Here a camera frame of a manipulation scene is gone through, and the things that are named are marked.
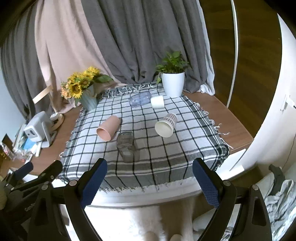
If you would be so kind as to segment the grey glass cup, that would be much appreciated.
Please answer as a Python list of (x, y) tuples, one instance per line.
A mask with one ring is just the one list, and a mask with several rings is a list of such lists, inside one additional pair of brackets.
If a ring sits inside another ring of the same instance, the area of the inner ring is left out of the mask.
[(133, 132), (121, 132), (116, 140), (117, 149), (125, 163), (138, 162), (140, 153)]

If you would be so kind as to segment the pink plastic cup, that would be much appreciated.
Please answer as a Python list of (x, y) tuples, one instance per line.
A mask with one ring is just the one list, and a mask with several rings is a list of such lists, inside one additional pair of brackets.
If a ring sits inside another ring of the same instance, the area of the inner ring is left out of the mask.
[(96, 130), (97, 135), (103, 141), (110, 141), (117, 131), (121, 123), (120, 118), (115, 115), (111, 115), (107, 120), (105, 120)]

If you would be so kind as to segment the houndstooth paper cup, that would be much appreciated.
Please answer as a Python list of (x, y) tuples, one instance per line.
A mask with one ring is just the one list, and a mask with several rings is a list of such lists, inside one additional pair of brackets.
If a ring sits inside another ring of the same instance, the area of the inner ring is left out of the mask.
[(161, 137), (169, 138), (173, 135), (177, 121), (178, 119), (176, 114), (168, 113), (155, 124), (154, 129), (156, 130), (157, 134)]

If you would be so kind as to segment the clear bluish plastic cup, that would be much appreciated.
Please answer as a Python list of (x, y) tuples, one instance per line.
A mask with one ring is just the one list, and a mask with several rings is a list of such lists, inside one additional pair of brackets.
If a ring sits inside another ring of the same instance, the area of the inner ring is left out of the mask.
[(136, 108), (151, 103), (151, 97), (152, 95), (149, 91), (140, 92), (131, 96), (128, 102), (132, 108)]

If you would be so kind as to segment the plain white cup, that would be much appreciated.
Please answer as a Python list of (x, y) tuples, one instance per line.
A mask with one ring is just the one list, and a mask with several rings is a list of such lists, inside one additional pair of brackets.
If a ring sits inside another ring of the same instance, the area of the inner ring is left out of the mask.
[(151, 106), (153, 109), (160, 109), (165, 107), (164, 97), (162, 95), (151, 98)]

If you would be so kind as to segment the grey crumpled clothing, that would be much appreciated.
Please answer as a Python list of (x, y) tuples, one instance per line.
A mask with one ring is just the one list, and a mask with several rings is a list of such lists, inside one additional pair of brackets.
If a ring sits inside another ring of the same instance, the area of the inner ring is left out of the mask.
[(265, 196), (272, 240), (281, 240), (295, 221), (295, 164), (283, 173), (280, 167), (269, 166), (273, 187)]

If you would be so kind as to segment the white grey desk device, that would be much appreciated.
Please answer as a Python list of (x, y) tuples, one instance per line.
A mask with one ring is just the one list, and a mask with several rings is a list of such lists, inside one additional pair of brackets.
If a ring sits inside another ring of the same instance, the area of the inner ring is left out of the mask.
[(41, 143), (42, 148), (48, 148), (52, 143), (52, 126), (49, 116), (41, 111), (29, 121), (24, 132), (32, 142)]

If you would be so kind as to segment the black white checked tablecloth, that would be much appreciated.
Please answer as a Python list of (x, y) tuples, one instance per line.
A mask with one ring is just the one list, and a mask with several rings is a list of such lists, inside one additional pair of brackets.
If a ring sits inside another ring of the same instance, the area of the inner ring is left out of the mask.
[[(217, 170), (230, 154), (229, 145), (219, 136), (213, 120), (200, 104), (185, 95), (165, 97), (165, 107), (153, 109), (146, 104), (132, 108), (128, 99), (140, 92), (164, 95), (161, 84), (135, 84), (100, 94), (96, 109), (81, 109), (74, 130), (61, 154), (63, 170), (59, 178), (67, 183), (79, 179), (99, 158), (108, 164), (101, 185), (104, 191), (158, 187), (193, 176), (192, 162), (201, 158)], [(155, 124), (168, 113), (177, 115), (173, 135), (163, 138)], [(117, 149), (116, 137), (108, 142), (97, 135), (97, 128), (111, 115), (120, 118), (116, 133), (133, 132), (140, 153), (138, 162), (125, 163)]]

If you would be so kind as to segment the light blue flower bucket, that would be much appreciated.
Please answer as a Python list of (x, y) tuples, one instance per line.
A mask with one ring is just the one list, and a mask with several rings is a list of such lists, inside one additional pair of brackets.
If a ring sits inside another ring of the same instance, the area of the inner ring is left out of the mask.
[(94, 89), (94, 85), (87, 87), (83, 90), (81, 99), (79, 101), (86, 111), (91, 111), (97, 107), (97, 93)]

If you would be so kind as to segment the yellow sunflower bouquet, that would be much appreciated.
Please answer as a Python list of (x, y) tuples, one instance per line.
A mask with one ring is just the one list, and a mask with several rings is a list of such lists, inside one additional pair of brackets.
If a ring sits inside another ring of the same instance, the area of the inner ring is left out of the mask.
[(61, 82), (61, 96), (68, 100), (74, 99), (75, 103), (80, 102), (83, 96), (90, 94), (90, 87), (95, 83), (109, 83), (113, 79), (102, 74), (98, 68), (88, 67), (83, 72), (74, 72), (67, 78), (67, 81)]

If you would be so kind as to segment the white plant pot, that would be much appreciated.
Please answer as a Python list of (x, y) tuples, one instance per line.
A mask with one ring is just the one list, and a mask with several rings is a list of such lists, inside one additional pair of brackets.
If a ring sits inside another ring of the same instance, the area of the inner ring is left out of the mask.
[(185, 73), (163, 73), (162, 74), (162, 84), (166, 96), (171, 98), (180, 97), (185, 82)]

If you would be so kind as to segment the beige pink curtain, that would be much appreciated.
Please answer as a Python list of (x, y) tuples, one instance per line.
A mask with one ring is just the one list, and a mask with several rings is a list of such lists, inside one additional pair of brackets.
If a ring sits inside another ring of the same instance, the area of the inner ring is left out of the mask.
[(98, 68), (111, 81), (96, 84), (100, 93), (123, 84), (111, 73), (89, 27), (81, 1), (37, 1), (35, 44), (46, 85), (52, 85), (53, 107), (66, 113), (74, 100), (61, 96), (61, 83), (75, 72)]

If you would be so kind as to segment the green potted plant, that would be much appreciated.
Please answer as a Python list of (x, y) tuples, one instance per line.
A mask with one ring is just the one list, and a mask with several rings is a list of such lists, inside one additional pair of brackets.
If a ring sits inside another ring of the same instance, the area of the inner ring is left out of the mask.
[(158, 74), (156, 83), (162, 81), (161, 75), (166, 74), (179, 74), (191, 69), (188, 61), (183, 59), (181, 51), (172, 53), (167, 52), (166, 57), (162, 59), (162, 63), (156, 66), (156, 73)]

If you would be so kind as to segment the grey curtain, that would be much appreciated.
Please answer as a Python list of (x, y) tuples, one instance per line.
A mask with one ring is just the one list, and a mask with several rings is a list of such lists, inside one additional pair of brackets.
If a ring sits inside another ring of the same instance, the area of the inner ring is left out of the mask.
[[(122, 84), (156, 80), (167, 52), (181, 51), (191, 65), (184, 89), (214, 94), (214, 70), (198, 1), (81, 1), (94, 39)], [(8, 92), (26, 120), (50, 111), (36, 51), (37, 1), (1, 1), (1, 69)]]

